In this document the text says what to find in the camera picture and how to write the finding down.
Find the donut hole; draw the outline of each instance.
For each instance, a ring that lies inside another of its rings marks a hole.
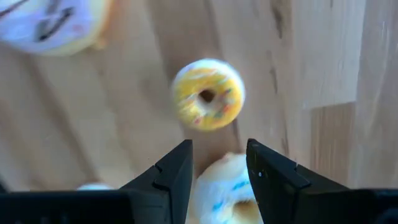
[[[199,93],[199,99],[204,103],[211,103],[216,97],[216,92],[210,89],[203,90]]]
[[[232,213],[235,223],[258,224],[261,221],[259,207],[254,200],[236,202],[232,207]]]

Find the blue sprinkle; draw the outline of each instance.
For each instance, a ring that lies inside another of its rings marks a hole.
[[[232,188],[232,190],[241,189],[242,187],[244,187],[244,186],[247,185],[247,184],[250,184],[250,181],[242,181],[242,182],[236,184],[236,185]]]
[[[223,206],[223,202],[213,205],[213,212],[219,210],[221,208],[221,206]]]

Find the wooden surface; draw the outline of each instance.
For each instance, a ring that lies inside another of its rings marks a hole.
[[[116,1],[108,46],[35,57],[0,46],[0,178],[11,190],[119,187],[184,138],[195,174],[256,138],[350,187],[398,187],[395,0]],[[225,128],[175,117],[184,65],[220,58],[247,100]]]

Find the donut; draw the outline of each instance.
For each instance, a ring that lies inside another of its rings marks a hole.
[[[191,128],[211,131],[232,122],[241,111],[245,89],[228,63],[202,59],[182,68],[172,83],[178,117]]]
[[[64,56],[104,45],[113,0],[0,0],[0,41],[30,54]]]
[[[229,153],[199,176],[193,208],[202,224],[262,224],[246,155]]]

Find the white glazed donut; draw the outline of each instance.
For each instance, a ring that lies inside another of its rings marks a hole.
[[[229,153],[198,178],[193,194],[202,224],[261,224],[251,188],[246,155]]]
[[[0,41],[39,55],[98,45],[113,0],[0,0]]]

